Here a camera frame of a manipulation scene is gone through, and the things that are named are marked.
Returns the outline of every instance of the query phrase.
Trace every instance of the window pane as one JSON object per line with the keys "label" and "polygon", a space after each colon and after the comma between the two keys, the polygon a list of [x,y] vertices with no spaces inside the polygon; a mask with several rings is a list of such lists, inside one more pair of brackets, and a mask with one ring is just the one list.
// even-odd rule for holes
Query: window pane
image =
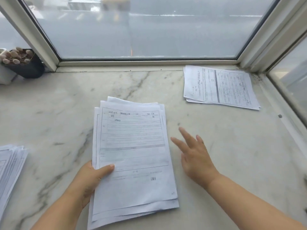
{"label": "window pane", "polygon": [[63,59],[235,58],[274,0],[27,0]]}
{"label": "window pane", "polygon": [[270,77],[307,120],[307,38],[275,66]]}
{"label": "window pane", "polygon": [[0,48],[11,50],[17,46],[21,48],[30,48],[10,22],[0,12],[0,26],[2,28],[2,34],[0,35]]}

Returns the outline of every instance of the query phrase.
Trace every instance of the marble countertop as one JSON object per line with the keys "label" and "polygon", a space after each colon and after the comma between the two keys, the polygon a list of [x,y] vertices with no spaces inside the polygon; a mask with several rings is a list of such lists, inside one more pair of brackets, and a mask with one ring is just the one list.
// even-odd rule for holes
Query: marble countertop
{"label": "marble countertop", "polygon": [[[295,163],[299,149],[252,77],[260,111],[188,103],[182,71],[49,73],[0,86],[0,145],[24,145],[29,156],[0,229],[27,230],[91,159],[94,107],[114,96],[165,104],[168,136],[179,126],[205,141],[217,169],[307,226],[307,192]],[[170,150],[180,208],[110,224],[104,229],[237,229],[181,168]],[[88,207],[78,221],[86,229]]]}

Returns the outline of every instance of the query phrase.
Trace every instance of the black plant pot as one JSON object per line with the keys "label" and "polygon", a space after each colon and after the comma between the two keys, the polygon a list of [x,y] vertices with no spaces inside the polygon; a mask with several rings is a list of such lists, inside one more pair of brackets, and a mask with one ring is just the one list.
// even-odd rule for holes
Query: black plant pot
{"label": "black plant pot", "polygon": [[39,78],[43,75],[45,71],[45,67],[38,57],[36,53],[33,52],[33,57],[31,58],[31,61],[28,64],[2,64],[3,66],[9,68],[10,70],[14,71],[18,75],[24,77],[24,78]]}

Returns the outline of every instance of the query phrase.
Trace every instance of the succulent plant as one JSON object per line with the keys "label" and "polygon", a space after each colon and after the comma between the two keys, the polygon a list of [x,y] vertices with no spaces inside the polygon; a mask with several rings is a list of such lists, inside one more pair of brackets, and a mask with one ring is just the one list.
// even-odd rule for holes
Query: succulent plant
{"label": "succulent plant", "polygon": [[16,47],[0,55],[0,62],[2,61],[4,64],[28,64],[31,62],[33,56],[33,51]]}

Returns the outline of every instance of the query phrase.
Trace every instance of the street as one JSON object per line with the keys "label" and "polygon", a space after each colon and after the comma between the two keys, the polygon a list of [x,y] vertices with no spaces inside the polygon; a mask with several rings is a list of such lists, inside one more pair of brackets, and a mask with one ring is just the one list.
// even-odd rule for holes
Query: street
{"label": "street", "polygon": [[[64,59],[234,58],[272,0],[131,0],[130,11],[39,10],[42,29]],[[0,47],[25,47],[7,32]]]}

